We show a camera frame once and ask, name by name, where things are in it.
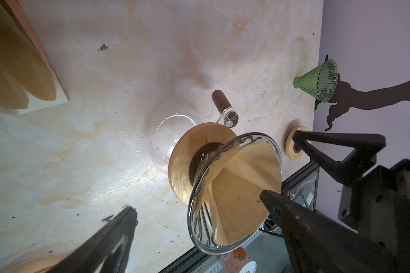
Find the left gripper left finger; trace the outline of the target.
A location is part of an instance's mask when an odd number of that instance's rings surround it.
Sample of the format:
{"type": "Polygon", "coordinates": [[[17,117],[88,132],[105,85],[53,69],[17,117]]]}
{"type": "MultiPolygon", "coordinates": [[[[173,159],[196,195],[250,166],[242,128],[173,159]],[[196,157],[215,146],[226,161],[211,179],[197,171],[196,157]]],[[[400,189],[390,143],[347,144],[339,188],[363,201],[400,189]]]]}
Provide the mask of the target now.
{"type": "Polygon", "coordinates": [[[125,207],[50,273],[124,273],[138,225],[137,211],[125,207]]]}

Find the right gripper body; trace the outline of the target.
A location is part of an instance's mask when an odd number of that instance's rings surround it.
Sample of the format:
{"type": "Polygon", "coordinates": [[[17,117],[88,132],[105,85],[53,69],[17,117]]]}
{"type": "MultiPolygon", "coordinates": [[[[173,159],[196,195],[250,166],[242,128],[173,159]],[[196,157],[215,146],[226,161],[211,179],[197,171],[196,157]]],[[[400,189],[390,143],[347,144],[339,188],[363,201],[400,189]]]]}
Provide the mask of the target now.
{"type": "Polygon", "coordinates": [[[393,272],[410,273],[410,160],[344,186],[338,218],[386,251],[393,272]]]}

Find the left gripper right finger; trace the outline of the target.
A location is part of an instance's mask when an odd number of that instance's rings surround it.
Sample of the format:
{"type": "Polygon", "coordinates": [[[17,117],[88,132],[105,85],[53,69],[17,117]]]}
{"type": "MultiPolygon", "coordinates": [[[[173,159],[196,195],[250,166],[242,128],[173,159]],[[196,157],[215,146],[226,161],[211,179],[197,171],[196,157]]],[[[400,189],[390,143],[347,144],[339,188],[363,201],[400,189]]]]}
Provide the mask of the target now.
{"type": "Polygon", "coordinates": [[[394,273],[384,247],[273,191],[260,200],[282,229],[296,273],[394,273]]]}

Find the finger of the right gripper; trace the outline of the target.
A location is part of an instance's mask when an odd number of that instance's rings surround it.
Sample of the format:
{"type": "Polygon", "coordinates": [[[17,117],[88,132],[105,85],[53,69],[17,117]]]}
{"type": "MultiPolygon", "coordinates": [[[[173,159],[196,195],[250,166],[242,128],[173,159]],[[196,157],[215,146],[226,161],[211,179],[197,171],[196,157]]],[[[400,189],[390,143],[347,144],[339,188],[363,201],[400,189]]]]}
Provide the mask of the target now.
{"type": "Polygon", "coordinates": [[[321,133],[297,130],[293,142],[335,181],[352,185],[375,166],[386,146],[380,134],[321,133]]]}

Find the orange glass pitcher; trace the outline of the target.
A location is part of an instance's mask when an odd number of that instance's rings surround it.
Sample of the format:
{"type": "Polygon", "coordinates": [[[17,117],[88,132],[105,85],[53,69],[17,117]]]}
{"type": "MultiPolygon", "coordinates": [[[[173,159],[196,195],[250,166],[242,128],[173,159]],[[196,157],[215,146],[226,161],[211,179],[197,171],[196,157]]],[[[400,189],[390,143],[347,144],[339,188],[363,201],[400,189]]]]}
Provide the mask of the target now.
{"type": "Polygon", "coordinates": [[[29,259],[26,262],[12,268],[10,273],[46,273],[59,262],[66,258],[66,254],[61,255],[45,255],[29,259]]]}

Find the brown paper coffee filter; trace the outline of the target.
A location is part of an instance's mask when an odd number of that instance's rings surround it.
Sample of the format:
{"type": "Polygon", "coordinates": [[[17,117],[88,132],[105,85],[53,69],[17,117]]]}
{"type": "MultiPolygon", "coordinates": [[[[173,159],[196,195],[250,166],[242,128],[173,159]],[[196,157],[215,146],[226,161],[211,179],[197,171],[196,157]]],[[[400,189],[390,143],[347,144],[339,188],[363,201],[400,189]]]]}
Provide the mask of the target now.
{"type": "Polygon", "coordinates": [[[281,191],[281,166],[267,142],[236,146],[220,154],[203,178],[199,202],[210,207],[214,241],[233,245],[256,231],[269,216],[263,190],[281,191]]]}

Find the clear glass carafe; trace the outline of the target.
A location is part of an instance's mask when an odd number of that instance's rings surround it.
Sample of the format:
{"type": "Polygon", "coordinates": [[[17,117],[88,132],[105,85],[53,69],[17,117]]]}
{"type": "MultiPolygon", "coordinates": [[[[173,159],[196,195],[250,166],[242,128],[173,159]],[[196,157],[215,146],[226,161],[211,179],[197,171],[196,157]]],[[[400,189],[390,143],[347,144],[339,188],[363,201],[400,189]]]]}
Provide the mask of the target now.
{"type": "MultiPolygon", "coordinates": [[[[215,90],[211,95],[220,114],[216,124],[228,128],[235,127],[239,122],[239,115],[231,105],[223,91],[215,90]]],[[[184,108],[169,113],[167,117],[157,118],[150,127],[150,158],[154,166],[167,174],[168,164],[175,145],[182,135],[195,126],[204,123],[192,109],[184,108]]]]}

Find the green glass dripper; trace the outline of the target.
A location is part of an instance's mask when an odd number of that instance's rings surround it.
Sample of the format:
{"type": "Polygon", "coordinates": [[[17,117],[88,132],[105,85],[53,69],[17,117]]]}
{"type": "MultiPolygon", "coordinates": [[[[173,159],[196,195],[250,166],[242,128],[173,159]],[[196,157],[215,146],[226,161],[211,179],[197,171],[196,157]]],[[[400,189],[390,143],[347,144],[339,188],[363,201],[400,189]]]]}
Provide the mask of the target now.
{"type": "Polygon", "coordinates": [[[337,87],[338,68],[334,60],[328,60],[293,80],[293,87],[300,89],[321,102],[328,102],[337,87]]]}

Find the white paper cup lid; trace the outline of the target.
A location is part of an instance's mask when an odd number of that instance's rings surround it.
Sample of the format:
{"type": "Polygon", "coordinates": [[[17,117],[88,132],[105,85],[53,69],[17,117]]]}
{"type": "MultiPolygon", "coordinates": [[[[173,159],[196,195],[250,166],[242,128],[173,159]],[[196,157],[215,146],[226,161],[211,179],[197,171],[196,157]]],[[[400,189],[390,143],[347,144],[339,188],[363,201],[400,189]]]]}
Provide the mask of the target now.
{"type": "Polygon", "coordinates": [[[220,263],[226,273],[255,273],[257,263],[239,247],[220,256],[220,263]]]}

